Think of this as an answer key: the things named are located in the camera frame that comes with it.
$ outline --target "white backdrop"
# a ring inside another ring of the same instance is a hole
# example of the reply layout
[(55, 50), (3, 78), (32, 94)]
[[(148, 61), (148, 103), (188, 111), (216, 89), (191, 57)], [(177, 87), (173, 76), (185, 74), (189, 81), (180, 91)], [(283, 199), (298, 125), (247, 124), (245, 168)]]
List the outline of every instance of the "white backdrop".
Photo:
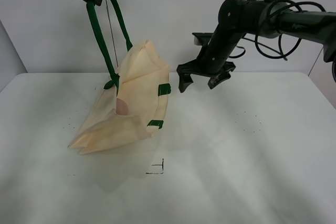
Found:
[(0, 91), (18, 74), (26, 72), (0, 21)]
[[(172, 70), (197, 56), (200, 47), (193, 45), (191, 33), (213, 32), (223, 1), (118, 0), (132, 42), (152, 39), (161, 57), (172, 65)], [(316, 1), (327, 10), (336, 10), (334, 0), (294, 1)], [(83, 1), (0, 0), (0, 6), (0, 19), (28, 72), (107, 71)], [(109, 8), (117, 55), (121, 61), (126, 54), (125, 43), (110, 3)], [(112, 61), (116, 64), (105, 2), (97, 7), (97, 13)], [(276, 40), (261, 38), (260, 41), (277, 47)], [(287, 37), (284, 48), (290, 49), (294, 43), (293, 38)], [(284, 61), (261, 56), (248, 41), (241, 41), (239, 45), (244, 46), (247, 53), (234, 60), (236, 71), (300, 71), (308, 74), (321, 49), (318, 44), (303, 41), (288, 57), (289, 60)], [(336, 86), (329, 65), (324, 65), (319, 59), (311, 78), (329, 101), (335, 100)]]
[[(28, 72), (106, 72), (84, 1), (0, 0), (0, 6), (0, 19)], [(106, 8), (97, 13), (106, 16)], [(111, 36), (104, 19), (102, 29)]]
[[(132, 42), (152, 39), (173, 68), (197, 56), (191, 33), (213, 31), (223, 1), (118, 0)], [(113, 55), (104, 5), (99, 18)], [(0, 6), (0, 19), (29, 72), (106, 72), (83, 1), (0, 0)], [(125, 43), (112, 22), (121, 60)]]

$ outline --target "black mark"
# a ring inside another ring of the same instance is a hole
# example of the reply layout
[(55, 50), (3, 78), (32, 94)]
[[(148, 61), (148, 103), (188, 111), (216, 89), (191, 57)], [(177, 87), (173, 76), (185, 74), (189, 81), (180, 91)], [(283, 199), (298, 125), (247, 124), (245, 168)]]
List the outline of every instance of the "black mark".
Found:
[(162, 166), (162, 172), (161, 173), (146, 173), (146, 174), (163, 174), (163, 159), (162, 159), (162, 164), (159, 165)]

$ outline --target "beige fabric bag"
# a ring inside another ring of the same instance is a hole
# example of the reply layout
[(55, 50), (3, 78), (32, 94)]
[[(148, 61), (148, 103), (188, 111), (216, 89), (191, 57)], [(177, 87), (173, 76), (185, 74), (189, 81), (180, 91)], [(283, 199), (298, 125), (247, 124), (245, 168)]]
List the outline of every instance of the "beige fabric bag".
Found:
[(169, 69), (149, 40), (133, 46), (118, 71), (119, 91), (116, 86), (103, 90), (69, 147), (86, 154), (155, 134), (162, 127), (171, 90)]

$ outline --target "cloth bag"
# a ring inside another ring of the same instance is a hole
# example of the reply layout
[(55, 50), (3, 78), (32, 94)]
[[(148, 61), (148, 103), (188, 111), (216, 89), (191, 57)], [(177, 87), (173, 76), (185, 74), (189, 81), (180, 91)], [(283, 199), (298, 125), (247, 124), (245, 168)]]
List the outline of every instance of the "cloth bag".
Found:
[(171, 92), (169, 65), (157, 55), (149, 40), (132, 46), (118, 3), (111, 1), (129, 51), (115, 73), (94, 4), (88, 3), (90, 21), (110, 80), (69, 145), (82, 148), (80, 154), (116, 148), (153, 136), (163, 126), (167, 95)]

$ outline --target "green tape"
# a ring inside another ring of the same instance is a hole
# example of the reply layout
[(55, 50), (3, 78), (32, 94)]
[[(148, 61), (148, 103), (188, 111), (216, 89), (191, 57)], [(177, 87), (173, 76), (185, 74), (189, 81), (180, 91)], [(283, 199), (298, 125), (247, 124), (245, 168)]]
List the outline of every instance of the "green tape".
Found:
[(113, 74), (113, 78), (112, 80), (108, 81), (105, 86), (104, 89), (110, 89), (112, 88), (114, 85), (117, 87), (117, 95), (118, 95), (118, 91), (119, 91), (119, 78), (120, 76), (118, 74)]
[(169, 83), (159, 85), (159, 96), (170, 94), (171, 92), (172, 92), (172, 88), (170, 87)]
[(158, 126), (159, 129), (161, 129), (163, 126), (163, 120), (152, 120), (147, 126)]

